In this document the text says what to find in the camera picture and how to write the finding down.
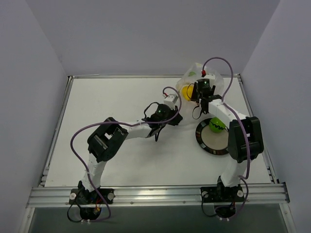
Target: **yellow ball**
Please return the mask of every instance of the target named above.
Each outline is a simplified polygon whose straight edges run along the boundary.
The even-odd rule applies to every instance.
[[[184,86],[183,89],[181,90],[181,94],[183,95],[185,100],[188,100],[188,101],[190,101],[190,97],[192,95],[192,92],[193,92],[193,85]]]

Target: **white table surface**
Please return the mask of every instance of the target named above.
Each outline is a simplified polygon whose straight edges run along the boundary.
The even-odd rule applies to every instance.
[[[175,87],[177,78],[75,79],[46,180],[46,187],[77,186],[84,167],[72,153],[69,142],[80,128],[113,117],[130,122],[143,118],[143,110],[153,102],[163,102],[162,89]],[[230,79],[224,78],[225,87]],[[225,101],[243,114],[246,104],[235,78]],[[155,106],[147,113],[154,112]],[[196,142],[195,128],[199,120],[191,117],[193,105],[183,102],[179,126],[166,126],[158,142],[152,138],[125,140],[111,159],[101,179],[102,186],[154,186],[216,184],[230,155],[218,157],[204,151]],[[79,134],[74,147],[87,162],[87,138],[95,130]],[[251,164],[248,183],[270,183],[262,155]]]

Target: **red connector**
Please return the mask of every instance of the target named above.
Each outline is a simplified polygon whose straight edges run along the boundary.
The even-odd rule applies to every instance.
[[[206,76],[206,71],[202,70],[202,78]]]

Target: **purple cable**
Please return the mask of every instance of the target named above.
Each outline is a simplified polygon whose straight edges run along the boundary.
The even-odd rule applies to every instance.
[[[230,108],[225,102],[224,102],[224,98],[225,98],[225,95],[227,94],[229,88],[231,87],[232,85],[232,82],[233,82],[233,69],[232,69],[232,66],[231,64],[225,59],[225,58],[222,58],[222,57],[211,57],[209,58],[204,64],[203,64],[203,67],[202,67],[202,70],[204,70],[204,67],[205,65],[207,64],[207,62],[213,60],[213,59],[219,59],[219,60],[223,60],[224,62],[226,62],[230,68],[230,72],[231,72],[231,79],[230,79],[230,83],[229,83],[229,86],[227,87],[227,89],[225,90],[224,94],[223,94],[223,97],[222,97],[222,102],[224,104],[224,106],[229,109],[233,115],[236,117],[241,129],[242,129],[242,133],[243,133],[243,136],[244,136],[244,140],[245,140],[245,144],[246,144],[246,156],[247,156],[247,169],[246,169],[246,176],[239,176],[239,178],[243,181],[243,183],[245,184],[245,187],[246,187],[246,194],[245,194],[245,198],[244,198],[244,201],[241,205],[241,207],[239,208],[239,210],[233,215],[231,216],[229,219],[237,216],[241,210],[243,209],[245,203],[246,203],[246,200],[247,200],[247,197],[248,197],[248,186],[247,186],[247,183],[245,180],[248,179],[249,177],[249,170],[250,170],[250,166],[251,166],[251,153],[250,153],[250,148],[249,148],[249,142],[248,142],[248,138],[247,138],[247,133],[246,133],[246,130],[242,124],[242,121],[241,119],[239,118],[238,114],[232,109]]]
[[[177,93],[178,95],[178,98],[179,98],[179,108],[177,110],[177,112],[175,113],[175,115],[173,117],[171,117],[170,119],[168,120],[165,120],[165,121],[160,121],[160,122],[152,122],[152,121],[145,121],[145,122],[141,122],[141,123],[137,123],[137,124],[134,124],[134,125],[131,125],[131,124],[128,124],[128,123],[124,123],[124,122],[118,122],[118,121],[110,121],[110,122],[99,122],[99,123],[95,123],[95,124],[91,124],[91,125],[88,125],[88,126],[85,126],[81,129],[79,129],[71,138],[70,140],[70,148],[72,150],[72,152],[75,154],[75,156],[81,161],[81,163],[83,164],[83,166],[85,167],[86,169],[86,172],[87,172],[87,178],[91,184],[91,186],[94,188],[94,190],[96,191],[96,193],[98,194],[98,196],[103,200],[104,204],[107,206],[107,209],[108,209],[108,212],[109,212],[109,215],[107,217],[103,217],[103,218],[99,218],[99,219],[96,219],[96,220],[92,220],[92,222],[98,222],[98,221],[103,221],[103,220],[106,220],[108,218],[111,217],[111,209],[107,203],[107,201],[104,199],[104,197],[101,195],[101,193],[98,191],[98,189],[95,187],[90,175],[89,175],[89,169],[86,165],[86,163],[84,162],[84,160],[80,157],[80,155],[77,153],[77,151],[73,148],[73,141],[74,139],[76,138],[76,136],[81,133],[82,131],[86,130],[86,129],[89,129],[89,128],[92,128],[92,127],[95,127],[95,126],[100,126],[100,125],[106,125],[106,124],[110,124],[110,125],[125,125],[125,126],[129,126],[129,127],[134,127],[134,126],[137,126],[137,125],[140,125],[140,124],[159,124],[159,123],[168,123],[170,122],[171,120],[173,120],[180,112],[180,109],[181,109],[181,96],[179,94],[179,92],[171,87],[171,86],[166,86],[163,88],[163,91],[162,93],[165,94],[165,90],[166,89],[172,89],[174,92]]]

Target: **purple hose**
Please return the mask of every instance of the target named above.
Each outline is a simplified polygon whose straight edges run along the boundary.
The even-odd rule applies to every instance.
[[[231,87],[232,85],[232,82],[233,82],[233,69],[232,69],[232,66],[231,64],[225,59],[225,58],[222,58],[222,57],[211,57],[209,58],[204,64],[203,64],[203,67],[202,67],[202,70],[204,70],[204,67],[205,65],[207,64],[207,62],[213,60],[213,59],[219,59],[219,60],[223,60],[224,62],[226,62],[230,68],[230,72],[231,72],[231,79],[230,79],[230,83],[229,83],[229,86],[227,87],[227,89],[225,90],[224,94],[223,94],[223,97],[222,97],[222,102],[224,104],[224,106],[229,109],[233,115],[236,117],[241,129],[242,129],[242,133],[243,133],[243,136],[244,136],[244,140],[245,140],[245,144],[246,144],[246,156],[247,156],[247,168],[246,168],[246,176],[239,176],[239,178],[243,181],[243,183],[245,184],[245,187],[246,187],[246,194],[245,194],[245,198],[244,198],[244,201],[241,205],[241,207],[239,208],[239,210],[235,213],[235,215],[233,215],[232,217],[230,217],[229,219],[237,216],[241,210],[243,209],[244,205],[245,205],[245,202],[247,200],[247,197],[248,197],[248,186],[247,186],[247,183],[245,180],[248,179],[249,177],[249,171],[250,171],[250,166],[251,166],[251,153],[250,153],[250,148],[249,148],[249,142],[248,142],[248,138],[247,138],[247,133],[246,133],[246,130],[242,124],[242,121],[241,119],[239,118],[238,114],[232,109],[230,108],[225,102],[224,102],[224,98],[225,98],[225,95],[227,94],[229,88]]]
[[[178,92],[175,88],[173,88],[173,87],[171,87],[171,86],[164,87],[164,88],[163,88],[163,91],[162,91],[163,94],[165,94],[164,91],[165,91],[166,89],[172,89],[174,92],[177,93],[178,98],[179,98],[179,108],[178,108],[177,112],[175,113],[175,115],[174,115],[173,117],[171,117],[170,119],[165,120],[165,121],[160,121],[160,122],[146,121],[146,122],[141,122],[141,123],[137,123],[137,124],[134,124],[134,125],[131,125],[131,124],[128,124],[128,123],[124,123],[124,122],[118,122],[118,121],[115,121],[115,122],[111,122],[111,121],[110,121],[110,122],[99,122],[99,123],[91,124],[91,125],[88,125],[88,126],[85,126],[85,127],[81,128],[81,129],[79,129],[79,130],[72,136],[72,138],[71,138],[71,140],[70,140],[70,148],[71,148],[72,152],[75,154],[75,156],[81,161],[81,163],[82,163],[83,166],[85,167],[86,172],[87,172],[87,178],[88,178],[88,180],[89,180],[91,186],[94,188],[94,190],[96,191],[96,193],[98,194],[98,196],[103,200],[103,202],[104,202],[104,204],[107,206],[107,209],[108,209],[108,212],[109,212],[109,215],[108,215],[107,217],[103,217],[103,218],[99,218],[99,219],[96,219],[96,220],[92,220],[92,222],[103,221],[103,220],[106,220],[106,219],[110,218],[110,217],[111,217],[111,209],[110,209],[110,207],[109,207],[107,201],[104,199],[104,197],[101,195],[101,193],[98,191],[98,189],[95,187],[93,181],[91,180],[91,177],[90,177],[90,175],[89,175],[89,169],[88,169],[86,163],[85,163],[84,160],[79,156],[79,154],[77,153],[77,151],[73,148],[73,141],[74,141],[74,139],[75,139],[76,136],[77,136],[79,133],[81,133],[82,131],[84,131],[84,130],[86,130],[86,129],[89,129],[89,128],[92,128],[92,127],[95,127],[95,126],[100,126],[100,125],[107,125],[107,124],[109,124],[109,125],[126,125],[126,126],[129,126],[129,127],[134,127],[134,126],[137,126],[137,125],[140,125],[140,124],[159,124],[159,123],[168,123],[168,122],[170,122],[170,121],[173,120],[173,119],[179,114],[179,112],[180,112],[180,109],[181,109],[181,96],[180,96],[179,92]]]

